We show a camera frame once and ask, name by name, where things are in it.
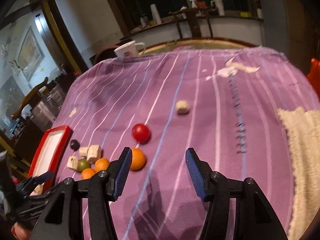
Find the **red ball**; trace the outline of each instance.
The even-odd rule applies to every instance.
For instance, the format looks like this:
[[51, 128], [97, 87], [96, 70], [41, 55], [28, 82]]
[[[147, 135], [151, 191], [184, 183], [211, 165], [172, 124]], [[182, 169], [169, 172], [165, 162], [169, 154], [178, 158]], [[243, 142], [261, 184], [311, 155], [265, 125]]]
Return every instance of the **red ball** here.
[[151, 135], [149, 128], [142, 123], [135, 124], [131, 132], [133, 138], [135, 138], [138, 143], [146, 143]]

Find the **orange object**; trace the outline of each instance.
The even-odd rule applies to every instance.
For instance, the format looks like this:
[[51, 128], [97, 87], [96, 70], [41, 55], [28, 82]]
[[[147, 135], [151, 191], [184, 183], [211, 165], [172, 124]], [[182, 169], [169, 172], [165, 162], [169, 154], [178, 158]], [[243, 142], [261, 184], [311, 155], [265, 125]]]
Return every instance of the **orange object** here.
[[310, 73], [307, 78], [320, 98], [320, 61], [313, 58], [311, 60]]
[[108, 168], [110, 162], [106, 158], [100, 158], [94, 164], [94, 169], [96, 172], [104, 171]]
[[138, 148], [131, 148], [132, 150], [132, 163], [130, 170], [132, 171], [138, 171], [143, 168], [143, 166], [146, 164], [147, 159], [142, 150]]
[[198, 8], [200, 9], [206, 9], [207, 5], [205, 4], [205, 1], [195, 1], [196, 5], [198, 6]]
[[94, 174], [96, 174], [94, 169], [86, 168], [84, 171], [82, 171], [81, 176], [82, 179], [90, 179]]

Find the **yellow object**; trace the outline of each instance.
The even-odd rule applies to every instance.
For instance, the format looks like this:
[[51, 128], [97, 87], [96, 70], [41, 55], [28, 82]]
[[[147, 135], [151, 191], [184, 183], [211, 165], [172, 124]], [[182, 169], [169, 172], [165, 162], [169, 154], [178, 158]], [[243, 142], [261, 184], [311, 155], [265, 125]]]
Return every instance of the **yellow object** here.
[[58, 27], [55, 23], [55, 20], [51, 14], [48, 2], [43, 2], [43, 10], [46, 12], [46, 15], [47, 15], [46, 20], [49, 22], [48, 25], [51, 25], [51, 27], [53, 29], [53, 34], [57, 38], [58, 43], [59, 43], [60, 47], [62, 48], [64, 54], [66, 55], [67, 59], [69, 60], [70, 64], [72, 65], [73, 69], [75, 71], [77, 71], [79, 75], [81, 75], [82, 71], [80, 70], [78, 64], [76, 63], [75, 59], [71, 55], [70, 50], [68, 49], [65, 41], [63, 40], [63, 38], [61, 36], [60, 30], [58, 29]]
[[104, 171], [108, 168], [110, 162], [106, 158], [101, 158], [96, 161], [94, 164], [94, 169], [96, 172]]
[[147, 159], [142, 150], [138, 148], [131, 148], [132, 150], [132, 163], [130, 170], [132, 171], [138, 171], [143, 168], [143, 166], [146, 164]]
[[240, 17], [248, 18], [248, 17], [252, 17], [252, 14], [250, 12], [241, 12]]
[[94, 174], [96, 174], [96, 171], [92, 168], [87, 168], [81, 173], [82, 179], [90, 179]]

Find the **screw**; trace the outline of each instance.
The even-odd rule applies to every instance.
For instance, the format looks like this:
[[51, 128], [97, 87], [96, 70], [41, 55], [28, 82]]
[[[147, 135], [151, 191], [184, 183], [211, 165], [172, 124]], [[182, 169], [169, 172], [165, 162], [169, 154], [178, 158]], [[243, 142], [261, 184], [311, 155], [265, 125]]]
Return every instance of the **screw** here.
[[107, 175], [107, 171], [99, 171], [99, 177], [105, 177]]
[[64, 182], [64, 184], [68, 185], [71, 182], [73, 182], [73, 178], [66, 178], [63, 182]]
[[218, 172], [218, 171], [213, 171], [212, 173], [211, 173], [211, 175], [214, 177], [214, 178], [218, 178], [218, 177], [220, 177], [220, 172]]
[[253, 178], [246, 178], [245, 181], [246, 181], [248, 184], [253, 184], [253, 183], [254, 183], [254, 179], [253, 179]]

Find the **purple striped tablecloth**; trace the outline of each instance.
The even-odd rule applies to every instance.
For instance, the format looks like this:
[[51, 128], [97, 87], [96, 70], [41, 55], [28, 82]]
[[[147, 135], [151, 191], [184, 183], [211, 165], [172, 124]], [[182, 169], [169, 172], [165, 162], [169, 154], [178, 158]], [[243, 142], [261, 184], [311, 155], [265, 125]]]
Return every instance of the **purple striped tablecloth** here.
[[[228, 78], [216, 75], [232, 57], [233, 62], [261, 67]], [[239, 108], [232, 98], [235, 93]], [[190, 104], [188, 115], [176, 114], [179, 100]], [[117, 236], [187, 240], [199, 237], [208, 207], [196, 196], [189, 177], [188, 147], [227, 178], [253, 177], [288, 230], [294, 180], [286, 132], [276, 110], [298, 106], [320, 110], [311, 85], [283, 54], [268, 48], [186, 50], [98, 63], [74, 82], [54, 126], [69, 125], [72, 139], [81, 146], [99, 144], [112, 161], [124, 147], [137, 146], [132, 126], [147, 124], [152, 139], [139, 146], [147, 164], [129, 172], [123, 195], [110, 204]], [[76, 114], [68, 117], [74, 108]], [[73, 154], [69, 148], [65, 151], [57, 182], [80, 179], [81, 174], [66, 168]], [[231, 202], [228, 239], [235, 212]], [[87, 200], [83, 219], [89, 240]]]

